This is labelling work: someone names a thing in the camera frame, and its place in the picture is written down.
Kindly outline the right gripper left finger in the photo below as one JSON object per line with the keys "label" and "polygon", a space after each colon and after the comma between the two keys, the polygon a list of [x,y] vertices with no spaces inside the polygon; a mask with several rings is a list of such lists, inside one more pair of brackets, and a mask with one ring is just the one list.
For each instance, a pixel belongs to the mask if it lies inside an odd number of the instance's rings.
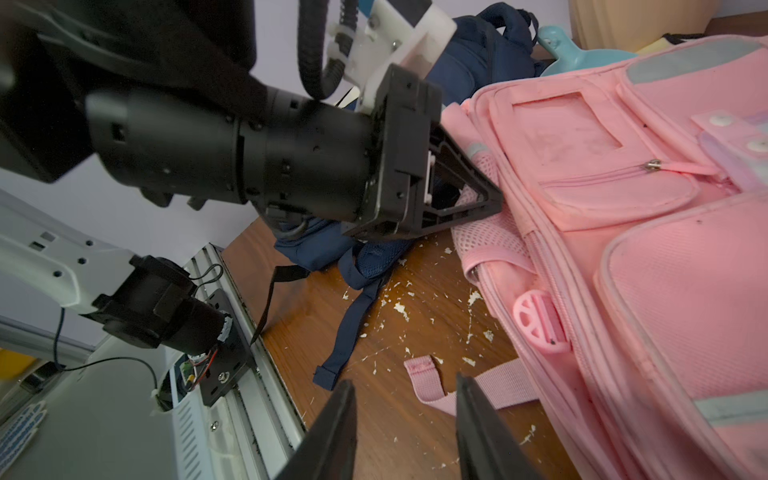
{"label": "right gripper left finger", "polygon": [[276,479],[352,479],[356,450],[356,391],[353,382],[345,380]]}

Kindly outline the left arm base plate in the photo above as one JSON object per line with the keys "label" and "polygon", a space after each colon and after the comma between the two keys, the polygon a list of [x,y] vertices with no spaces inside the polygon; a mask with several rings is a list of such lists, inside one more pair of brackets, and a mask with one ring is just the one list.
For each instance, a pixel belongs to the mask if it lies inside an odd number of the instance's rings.
{"label": "left arm base plate", "polygon": [[249,345],[251,336],[243,328],[237,316],[238,311],[230,302],[227,292],[219,288],[213,292],[207,302],[224,313],[231,324],[227,339],[220,342],[212,366],[203,374],[197,387],[203,405],[212,407],[236,386],[251,367],[255,366],[255,361]]}

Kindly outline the pink backpack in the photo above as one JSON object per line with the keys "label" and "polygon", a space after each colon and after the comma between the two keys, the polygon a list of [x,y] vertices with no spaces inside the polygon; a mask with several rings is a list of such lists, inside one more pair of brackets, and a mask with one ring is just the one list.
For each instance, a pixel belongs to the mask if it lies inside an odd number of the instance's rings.
{"label": "pink backpack", "polygon": [[[515,347],[474,378],[539,401],[585,479],[767,475],[767,41],[722,35],[448,106],[504,205],[456,227]],[[429,356],[417,398],[456,417]]]}

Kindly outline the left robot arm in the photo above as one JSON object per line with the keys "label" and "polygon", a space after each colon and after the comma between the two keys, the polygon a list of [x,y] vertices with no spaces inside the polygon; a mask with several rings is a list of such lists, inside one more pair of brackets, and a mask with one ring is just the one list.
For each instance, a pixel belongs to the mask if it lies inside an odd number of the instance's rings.
{"label": "left robot arm", "polygon": [[279,239],[405,240],[501,211],[426,77],[455,33],[430,1],[297,5],[303,93],[267,85],[252,1],[1,5],[1,269],[140,348],[228,336],[174,262],[177,196],[249,204]]}

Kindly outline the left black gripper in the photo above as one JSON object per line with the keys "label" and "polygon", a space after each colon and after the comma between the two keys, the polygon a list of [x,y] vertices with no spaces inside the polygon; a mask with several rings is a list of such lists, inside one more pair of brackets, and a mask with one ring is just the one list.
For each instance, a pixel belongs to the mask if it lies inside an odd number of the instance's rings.
{"label": "left black gripper", "polygon": [[502,210],[480,168],[488,148],[436,127],[441,96],[394,65],[368,115],[270,89],[256,121],[190,96],[110,87],[86,97],[85,116],[108,173],[158,206],[175,195],[252,203],[280,226],[317,217],[359,239],[405,239]]}

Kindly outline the navy blue backpack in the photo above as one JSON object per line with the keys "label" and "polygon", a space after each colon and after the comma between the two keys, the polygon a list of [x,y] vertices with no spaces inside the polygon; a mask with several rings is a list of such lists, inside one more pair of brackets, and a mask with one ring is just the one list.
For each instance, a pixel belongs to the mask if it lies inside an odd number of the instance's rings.
{"label": "navy blue backpack", "polygon": [[271,89],[268,112],[243,129],[248,198],[290,260],[292,282],[336,265],[358,298],[313,381],[333,389],[363,320],[397,261],[421,236],[482,220],[501,193],[444,129],[441,113],[480,88],[540,73],[530,12],[497,2],[453,18],[429,1],[374,1],[368,23],[345,1],[299,5],[305,97]]}

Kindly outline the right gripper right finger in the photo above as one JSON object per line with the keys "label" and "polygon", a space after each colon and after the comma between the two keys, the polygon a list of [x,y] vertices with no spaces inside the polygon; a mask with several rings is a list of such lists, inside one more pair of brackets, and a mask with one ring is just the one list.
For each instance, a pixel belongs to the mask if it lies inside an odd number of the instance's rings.
{"label": "right gripper right finger", "polygon": [[456,376],[456,438],[462,479],[542,479],[474,378]]}

